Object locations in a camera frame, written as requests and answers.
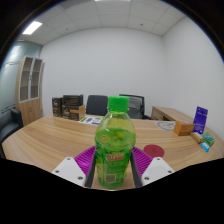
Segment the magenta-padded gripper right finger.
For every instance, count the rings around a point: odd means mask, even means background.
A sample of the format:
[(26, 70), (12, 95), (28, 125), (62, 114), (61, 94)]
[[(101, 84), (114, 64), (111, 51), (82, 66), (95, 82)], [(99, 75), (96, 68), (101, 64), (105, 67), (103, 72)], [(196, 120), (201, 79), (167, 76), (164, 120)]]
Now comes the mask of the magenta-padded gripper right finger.
[(130, 161), (136, 188), (174, 173), (174, 170), (161, 157), (153, 158), (137, 147), (132, 149)]

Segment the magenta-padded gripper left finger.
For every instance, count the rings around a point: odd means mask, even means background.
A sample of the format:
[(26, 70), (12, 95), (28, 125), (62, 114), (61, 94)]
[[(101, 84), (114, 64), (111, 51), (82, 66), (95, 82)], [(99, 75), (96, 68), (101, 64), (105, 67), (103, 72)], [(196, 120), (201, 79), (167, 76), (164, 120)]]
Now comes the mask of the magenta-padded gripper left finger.
[(76, 157), (66, 157), (52, 173), (76, 185), (91, 188), (95, 173), (95, 147)]

